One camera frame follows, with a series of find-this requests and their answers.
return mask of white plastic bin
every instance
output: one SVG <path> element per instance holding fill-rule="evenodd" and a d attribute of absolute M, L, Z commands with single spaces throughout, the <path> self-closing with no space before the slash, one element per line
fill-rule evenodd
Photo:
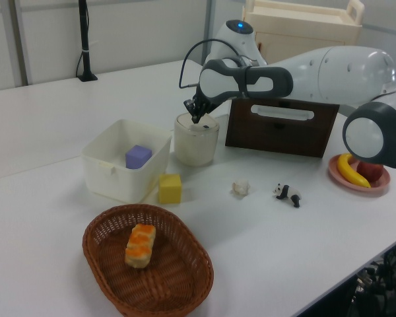
<path fill-rule="evenodd" d="M 94 193 L 125 203 L 140 202 L 165 173 L 172 132 L 138 122 L 119 120 L 91 141 L 81 153 L 86 186 Z M 125 167 L 125 153 L 135 145 L 152 151 L 136 170 Z"/>
<path fill-rule="evenodd" d="M 247 0 L 243 20 L 268 64 L 328 46 L 355 45 L 364 5 L 350 0 L 346 10 L 269 0 Z"/>

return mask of handle cutout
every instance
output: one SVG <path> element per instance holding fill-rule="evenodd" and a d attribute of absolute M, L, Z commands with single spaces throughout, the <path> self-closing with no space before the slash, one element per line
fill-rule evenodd
<path fill-rule="evenodd" d="M 254 104 L 251 107 L 251 112 L 253 114 L 257 114 L 263 117 L 298 120 L 298 121 L 306 121 L 314 118 L 314 112 L 309 110 L 278 108 L 272 106 L 262 106 L 259 104 Z"/>

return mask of banana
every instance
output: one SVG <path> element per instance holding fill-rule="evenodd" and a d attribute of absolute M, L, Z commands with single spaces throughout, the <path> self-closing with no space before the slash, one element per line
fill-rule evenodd
<path fill-rule="evenodd" d="M 337 159 L 337 169 L 341 175 L 351 184 L 371 188 L 370 183 L 349 165 L 349 160 L 352 158 L 352 154 L 343 153 Z"/>

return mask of small white object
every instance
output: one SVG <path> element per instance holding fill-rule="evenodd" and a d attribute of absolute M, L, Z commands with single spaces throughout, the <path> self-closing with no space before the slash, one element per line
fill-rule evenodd
<path fill-rule="evenodd" d="M 246 196 L 249 193 L 249 182 L 247 180 L 235 180 L 232 184 L 233 192 L 236 195 Z"/>
<path fill-rule="evenodd" d="M 189 113 L 181 114 L 174 124 L 174 153 L 189 166 L 202 166 L 212 161 L 216 151 L 220 126 L 205 114 L 199 123 L 192 122 Z"/>
<path fill-rule="evenodd" d="M 140 202 L 158 183 L 169 160 L 171 131 L 119 120 L 82 150 L 86 186 L 94 193 L 126 203 Z M 140 145 L 151 158 L 136 170 L 125 167 L 125 153 Z"/>

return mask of bread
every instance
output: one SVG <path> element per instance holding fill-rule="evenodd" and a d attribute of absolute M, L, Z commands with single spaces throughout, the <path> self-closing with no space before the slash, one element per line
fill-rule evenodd
<path fill-rule="evenodd" d="M 132 229 L 125 250 L 125 263 L 142 269 L 150 263 L 156 229 L 152 225 L 138 224 Z"/>

